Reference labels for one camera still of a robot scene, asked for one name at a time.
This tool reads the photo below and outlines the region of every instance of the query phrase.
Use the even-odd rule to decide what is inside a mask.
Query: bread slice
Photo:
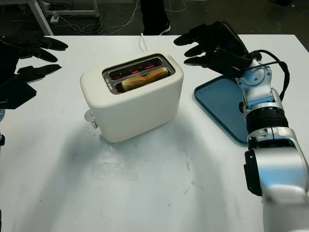
[[[135,76],[128,78],[121,82],[122,88],[127,92],[133,90],[135,88],[139,88],[144,86],[148,83],[155,82],[167,77],[169,71],[167,68],[159,68],[150,73],[146,76]]]

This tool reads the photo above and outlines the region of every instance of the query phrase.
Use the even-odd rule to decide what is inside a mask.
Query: person's leg
[[[158,35],[169,28],[169,20],[165,12],[164,0],[141,0],[144,34]]]

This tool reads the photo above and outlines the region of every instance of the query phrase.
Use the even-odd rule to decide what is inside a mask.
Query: floor
[[[136,6],[135,0],[98,0],[102,14],[102,29],[127,24]],[[57,2],[54,9],[69,8],[65,2]],[[74,9],[91,9],[91,1],[73,0]],[[166,0],[170,19],[170,35],[186,33],[190,28],[202,23],[217,20],[227,21],[238,34],[295,34],[301,43],[309,49],[309,1],[294,0],[289,6],[279,6],[275,0]],[[91,17],[65,17],[71,24],[81,29],[89,24],[98,23]],[[55,35],[76,34],[67,22],[60,19],[57,26],[51,25]],[[95,30],[98,25],[85,28]],[[138,35],[143,31],[140,9],[135,11],[131,24],[122,28],[101,31],[101,34]],[[0,34],[18,34],[21,31],[40,31],[31,11],[25,5],[10,5],[0,11]]]

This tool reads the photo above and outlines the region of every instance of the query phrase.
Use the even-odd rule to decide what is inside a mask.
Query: black cable
[[[282,71],[284,72],[283,89],[282,89],[282,92],[280,94],[280,99],[282,101],[283,98],[284,98],[285,91],[288,88],[289,83],[290,83],[290,72],[289,72],[287,64],[283,61],[280,61],[278,59],[278,57],[276,57],[274,54],[272,54],[271,52],[269,52],[267,50],[263,50],[263,49],[255,50],[255,51],[251,52],[250,54],[256,55],[257,53],[265,53],[265,54],[269,55],[270,57],[272,57],[280,65]]]
[[[256,65],[256,66],[253,66],[253,67],[248,67],[245,70],[256,69],[256,68],[264,67],[264,66],[271,65],[271,64],[278,64],[278,63],[281,63],[281,62],[282,61],[269,62],[269,63],[265,63],[265,64]]]

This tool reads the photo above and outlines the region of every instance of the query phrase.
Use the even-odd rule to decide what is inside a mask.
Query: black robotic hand
[[[67,47],[61,41],[44,36],[0,36],[0,109],[16,109],[33,98],[36,91],[28,83],[42,79],[61,68],[57,64],[40,68],[28,66],[19,69],[18,74],[15,74],[19,59],[35,56],[56,62],[57,58],[42,48],[64,51]]]
[[[191,57],[184,62],[185,64],[210,68],[234,79],[241,77],[244,69],[252,63],[252,57],[245,45],[226,22],[200,25],[174,41],[180,46],[193,42],[197,42],[198,45],[184,54]]]

